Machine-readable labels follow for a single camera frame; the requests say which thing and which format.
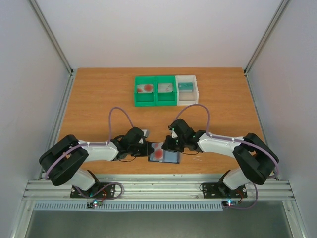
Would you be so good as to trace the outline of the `aluminium frame post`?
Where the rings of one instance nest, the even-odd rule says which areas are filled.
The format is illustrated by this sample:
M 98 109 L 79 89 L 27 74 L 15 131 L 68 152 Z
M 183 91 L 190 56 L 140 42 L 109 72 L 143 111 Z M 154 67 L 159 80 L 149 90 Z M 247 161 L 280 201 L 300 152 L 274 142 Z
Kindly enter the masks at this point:
M 256 59 L 260 55 L 261 51 L 263 50 L 264 46 L 266 45 L 267 41 L 269 40 L 271 34 L 273 33 L 275 27 L 277 26 L 278 22 L 280 21 L 284 11 L 288 7 L 290 0 L 281 0 L 276 11 L 273 14 L 268 26 L 266 27 L 259 43 L 257 44 L 251 58 L 249 59 L 246 67 L 244 68 L 243 72 L 245 77 L 248 77 L 250 70 L 252 69 Z
M 48 39 L 52 43 L 53 47 L 55 48 L 58 56 L 60 57 L 64 67 L 66 68 L 67 72 L 71 76 L 73 74 L 74 69 L 71 67 L 69 61 L 67 60 L 60 44 L 57 41 L 57 38 L 55 37 L 48 21 L 46 20 L 38 2 L 36 0 L 27 0 L 30 4 L 34 14 L 36 15 L 37 19 L 39 20 L 39 23 L 41 24 L 42 28 L 44 29 Z

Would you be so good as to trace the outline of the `right controller board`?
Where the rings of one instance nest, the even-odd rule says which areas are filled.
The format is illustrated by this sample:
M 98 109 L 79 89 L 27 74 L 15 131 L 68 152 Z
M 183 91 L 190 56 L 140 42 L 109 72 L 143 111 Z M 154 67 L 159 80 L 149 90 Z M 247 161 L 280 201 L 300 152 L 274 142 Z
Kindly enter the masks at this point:
M 238 206 L 241 203 L 241 201 L 235 201 L 235 200 L 226 200 L 222 202 L 222 205 L 224 207 L 233 207 Z

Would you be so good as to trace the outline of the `blue leather card holder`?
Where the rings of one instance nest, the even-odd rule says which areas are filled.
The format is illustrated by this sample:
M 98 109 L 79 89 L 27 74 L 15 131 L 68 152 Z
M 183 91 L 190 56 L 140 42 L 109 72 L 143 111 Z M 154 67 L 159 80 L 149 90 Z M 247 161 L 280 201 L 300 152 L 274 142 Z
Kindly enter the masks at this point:
M 179 164 L 180 163 L 180 153 L 164 150 L 163 161 L 161 163 Z

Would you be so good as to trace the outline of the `grey white card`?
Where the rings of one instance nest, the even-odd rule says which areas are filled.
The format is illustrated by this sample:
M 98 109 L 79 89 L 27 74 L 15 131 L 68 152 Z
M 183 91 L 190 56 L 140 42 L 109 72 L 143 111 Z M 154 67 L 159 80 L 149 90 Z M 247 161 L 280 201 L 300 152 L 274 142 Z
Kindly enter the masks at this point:
M 173 92 L 172 83 L 159 83 L 158 84 L 158 93 L 171 93 Z

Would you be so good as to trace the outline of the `left green bin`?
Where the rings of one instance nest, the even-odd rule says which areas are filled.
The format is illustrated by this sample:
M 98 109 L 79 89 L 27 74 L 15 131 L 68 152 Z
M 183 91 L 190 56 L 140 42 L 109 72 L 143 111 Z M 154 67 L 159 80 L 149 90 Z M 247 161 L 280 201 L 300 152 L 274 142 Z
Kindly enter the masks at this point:
M 156 105 L 156 86 L 154 76 L 134 78 L 134 106 L 154 107 Z

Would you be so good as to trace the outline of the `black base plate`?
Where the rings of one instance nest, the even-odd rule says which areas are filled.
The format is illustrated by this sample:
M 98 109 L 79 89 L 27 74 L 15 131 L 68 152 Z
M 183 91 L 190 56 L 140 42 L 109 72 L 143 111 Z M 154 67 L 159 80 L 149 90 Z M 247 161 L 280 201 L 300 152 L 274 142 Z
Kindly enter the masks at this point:
M 205 199 L 244 199 L 248 197 L 246 187 L 244 185 L 231 190 L 224 184 L 220 184 L 218 182 L 205 182 L 200 184 L 199 189 L 203 193 L 203 197 Z
M 70 198 L 87 199 L 112 199 L 114 198 L 116 185 L 114 183 L 96 183 L 88 190 L 84 191 L 78 187 L 72 186 Z

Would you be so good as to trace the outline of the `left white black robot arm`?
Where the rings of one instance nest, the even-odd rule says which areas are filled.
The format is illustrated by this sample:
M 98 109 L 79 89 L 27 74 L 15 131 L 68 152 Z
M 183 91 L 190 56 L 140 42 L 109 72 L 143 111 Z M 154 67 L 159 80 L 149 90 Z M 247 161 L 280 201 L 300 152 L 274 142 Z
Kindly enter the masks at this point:
M 70 134 L 46 151 L 39 163 L 45 171 L 45 179 L 54 186 L 70 184 L 83 197 L 95 198 L 103 190 L 101 183 L 91 171 L 81 169 L 82 164 L 98 160 L 120 161 L 128 155 L 147 157 L 154 152 L 147 137 L 148 131 L 138 127 L 105 142 L 82 141 Z

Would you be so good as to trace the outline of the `middle green bin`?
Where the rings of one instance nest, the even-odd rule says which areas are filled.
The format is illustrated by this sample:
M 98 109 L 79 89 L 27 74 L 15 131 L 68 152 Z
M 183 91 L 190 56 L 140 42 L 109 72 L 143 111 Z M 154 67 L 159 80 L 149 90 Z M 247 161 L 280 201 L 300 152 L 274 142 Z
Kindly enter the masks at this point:
M 156 106 L 177 106 L 177 87 L 175 75 L 155 76 L 157 87 Z

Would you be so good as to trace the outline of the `controller board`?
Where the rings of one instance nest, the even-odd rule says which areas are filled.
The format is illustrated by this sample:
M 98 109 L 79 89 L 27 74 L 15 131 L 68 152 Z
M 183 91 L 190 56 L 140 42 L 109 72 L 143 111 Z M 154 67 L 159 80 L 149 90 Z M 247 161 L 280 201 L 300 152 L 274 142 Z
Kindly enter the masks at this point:
M 97 207 L 102 206 L 103 202 L 102 201 L 92 201 L 92 202 L 87 202 L 87 209 L 96 209 Z
M 224 207 L 233 207 L 238 206 L 241 203 L 241 201 L 235 201 L 235 200 L 226 200 L 222 202 L 222 205 Z

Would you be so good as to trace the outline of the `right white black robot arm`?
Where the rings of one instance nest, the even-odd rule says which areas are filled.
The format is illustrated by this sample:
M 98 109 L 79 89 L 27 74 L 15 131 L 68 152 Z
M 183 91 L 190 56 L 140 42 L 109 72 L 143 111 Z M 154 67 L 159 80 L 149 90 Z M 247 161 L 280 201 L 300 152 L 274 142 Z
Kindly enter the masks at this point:
M 239 168 L 228 170 L 217 182 L 221 198 L 229 198 L 239 187 L 248 183 L 262 185 L 273 171 L 278 171 L 278 157 L 254 133 L 244 137 L 228 137 L 204 130 L 194 131 L 183 119 L 170 126 L 171 135 L 165 138 L 162 148 L 172 152 L 184 149 L 199 153 L 222 154 L 235 159 Z

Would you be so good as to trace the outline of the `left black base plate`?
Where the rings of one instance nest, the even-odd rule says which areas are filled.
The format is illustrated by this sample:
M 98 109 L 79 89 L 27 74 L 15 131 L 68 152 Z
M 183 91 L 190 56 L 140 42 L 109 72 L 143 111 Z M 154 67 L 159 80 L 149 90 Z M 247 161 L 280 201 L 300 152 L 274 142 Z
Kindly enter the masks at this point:
M 72 186 L 70 198 L 87 199 L 112 199 L 114 198 L 116 185 L 114 183 L 96 183 L 88 190 L 84 191 L 78 187 Z

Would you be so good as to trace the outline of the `aluminium front rail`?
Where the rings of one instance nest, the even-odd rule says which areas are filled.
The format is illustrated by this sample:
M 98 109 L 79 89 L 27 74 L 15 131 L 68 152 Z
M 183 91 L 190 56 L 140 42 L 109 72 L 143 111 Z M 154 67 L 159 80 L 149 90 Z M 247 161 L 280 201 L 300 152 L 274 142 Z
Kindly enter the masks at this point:
M 201 184 L 217 182 L 221 174 L 98 174 L 101 182 L 123 185 L 121 201 L 201 201 Z M 50 181 L 30 180 L 23 194 L 24 200 L 69 200 L 70 185 L 54 186 Z M 246 185 L 247 201 L 293 201 L 290 183 L 267 179 L 265 184 Z

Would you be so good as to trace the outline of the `left controller board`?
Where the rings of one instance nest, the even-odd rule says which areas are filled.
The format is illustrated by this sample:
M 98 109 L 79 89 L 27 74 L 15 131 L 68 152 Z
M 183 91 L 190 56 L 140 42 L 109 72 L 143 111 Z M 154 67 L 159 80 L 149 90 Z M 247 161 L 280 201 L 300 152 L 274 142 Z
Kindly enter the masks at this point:
M 92 201 L 92 202 L 87 202 L 87 209 L 96 209 L 97 207 L 102 206 L 103 202 L 102 201 Z

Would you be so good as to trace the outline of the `right aluminium frame post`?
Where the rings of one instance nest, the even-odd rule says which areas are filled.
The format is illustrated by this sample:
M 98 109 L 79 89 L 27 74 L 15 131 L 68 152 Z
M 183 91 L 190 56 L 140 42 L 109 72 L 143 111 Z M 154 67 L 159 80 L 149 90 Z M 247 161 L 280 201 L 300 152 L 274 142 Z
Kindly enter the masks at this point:
M 271 34 L 273 33 L 275 27 L 277 26 L 278 22 L 280 21 L 284 11 L 288 7 L 290 0 L 281 0 L 276 11 L 273 14 L 268 26 L 266 27 L 259 43 L 257 44 L 251 58 L 249 59 L 246 67 L 244 68 L 243 72 L 245 77 L 248 77 L 250 70 L 252 69 L 256 59 L 260 55 L 261 51 L 263 50 L 264 46 L 266 45 L 267 41 L 269 40 Z

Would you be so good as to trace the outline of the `green bin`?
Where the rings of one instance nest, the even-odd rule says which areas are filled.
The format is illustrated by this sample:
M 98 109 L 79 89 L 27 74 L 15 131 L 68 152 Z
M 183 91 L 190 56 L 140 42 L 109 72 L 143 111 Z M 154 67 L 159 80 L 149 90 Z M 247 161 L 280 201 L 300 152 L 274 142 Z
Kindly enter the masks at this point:
M 155 76 L 157 87 L 156 106 L 177 106 L 177 87 L 175 75 Z
M 154 76 L 134 78 L 134 106 L 154 107 L 156 105 L 156 86 Z

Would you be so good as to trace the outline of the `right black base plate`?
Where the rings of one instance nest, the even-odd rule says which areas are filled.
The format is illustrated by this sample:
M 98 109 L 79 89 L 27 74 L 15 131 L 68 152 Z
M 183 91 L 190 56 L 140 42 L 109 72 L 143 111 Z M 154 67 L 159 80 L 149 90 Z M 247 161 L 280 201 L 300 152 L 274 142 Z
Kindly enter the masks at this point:
M 200 184 L 199 189 L 203 193 L 203 197 L 205 199 L 244 199 L 248 197 L 246 187 L 244 185 L 231 190 L 224 184 L 220 184 L 218 182 L 205 182 Z

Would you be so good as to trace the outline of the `card with red circles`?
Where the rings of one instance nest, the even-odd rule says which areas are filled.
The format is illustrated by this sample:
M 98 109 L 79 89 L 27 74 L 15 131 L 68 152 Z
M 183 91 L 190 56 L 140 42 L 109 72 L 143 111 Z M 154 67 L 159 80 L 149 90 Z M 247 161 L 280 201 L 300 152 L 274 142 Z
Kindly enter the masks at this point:
M 137 93 L 138 94 L 148 94 L 153 93 L 154 87 L 152 84 L 138 84 Z

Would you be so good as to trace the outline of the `left aluminium frame post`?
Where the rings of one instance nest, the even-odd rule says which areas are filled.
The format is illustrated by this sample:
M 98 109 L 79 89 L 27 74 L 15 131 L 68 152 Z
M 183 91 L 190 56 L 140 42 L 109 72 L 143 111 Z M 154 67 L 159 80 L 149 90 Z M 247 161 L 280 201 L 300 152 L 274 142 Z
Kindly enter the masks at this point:
M 36 0 L 27 0 L 30 4 L 34 14 L 36 15 L 37 19 L 39 20 L 39 23 L 41 24 L 42 28 L 44 29 L 48 39 L 52 43 L 53 47 L 55 48 L 58 56 L 60 57 L 64 67 L 66 68 L 67 72 L 71 76 L 73 74 L 74 69 L 71 67 L 69 61 L 67 60 L 60 44 L 57 41 L 57 38 L 55 37 L 48 21 L 46 20 L 38 2 Z

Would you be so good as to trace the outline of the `white bin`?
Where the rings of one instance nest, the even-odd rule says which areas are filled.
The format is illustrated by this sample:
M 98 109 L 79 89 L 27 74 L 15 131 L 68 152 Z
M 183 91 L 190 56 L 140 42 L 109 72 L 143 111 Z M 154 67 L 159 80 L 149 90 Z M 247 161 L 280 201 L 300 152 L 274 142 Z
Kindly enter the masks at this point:
M 199 103 L 199 90 L 195 75 L 176 75 L 177 105 L 188 106 Z

